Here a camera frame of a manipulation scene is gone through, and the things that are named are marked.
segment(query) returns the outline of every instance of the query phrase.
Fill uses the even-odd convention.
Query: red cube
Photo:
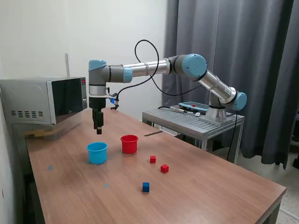
[[[149,157],[149,162],[150,162],[150,163],[156,163],[156,156],[151,155],[151,156]]]
[[[169,171],[169,167],[166,164],[163,164],[161,166],[161,172],[162,173],[167,173]]]

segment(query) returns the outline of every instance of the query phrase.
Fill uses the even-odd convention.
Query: metal table
[[[155,123],[175,132],[200,140],[202,143],[201,148],[205,151],[207,150],[209,139],[231,130],[235,126],[235,115],[230,117],[232,118],[229,120],[230,122],[221,126],[202,121],[200,120],[201,116],[202,115],[196,117],[194,114],[179,113],[172,109],[162,108],[143,112],[142,122],[148,125]],[[228,156],[228,160],[234,164],[237,163],[244,120],[244,116],[238,115],[235,136],[232,142],[231,152]]]

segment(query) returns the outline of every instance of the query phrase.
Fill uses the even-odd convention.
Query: blue joint cap
[[[90,60],[88,65],[88,71],[92,71],[106,67],[106,62],[103,60]]]
[[[239,92],[238,95],[235,98],[234,105],[233,105],[233,110],[239,111],[239,110],[243,109],[244,106],[246,105],[246,103],[247,103],[246,94],[243,93],[243,92]]]
[[[123,68],[123,83],[130,83],[133,79],[133,71],[131,68]]]
[[[201,55],[187,55],[182,61],[182,69],[188,76],[192,78],[200,78],[206,73],[206,60]]]

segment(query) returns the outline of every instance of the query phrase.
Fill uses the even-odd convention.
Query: blue cube
[[[149,182],[143,182],[142,183],[142,192],[143,193],[149,193],[150,192],[150,183]]]

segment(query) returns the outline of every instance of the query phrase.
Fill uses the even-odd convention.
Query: gray curtain
[[[248,96],[241,151],[262,163],[287,163],[299,106],[299,1],[169,0],[165,56],[197,53],[229,86]],[[163,77],[163,90],[182,93],[198,83]],[[163,95],[163,105],[208,103],[199,87]]]

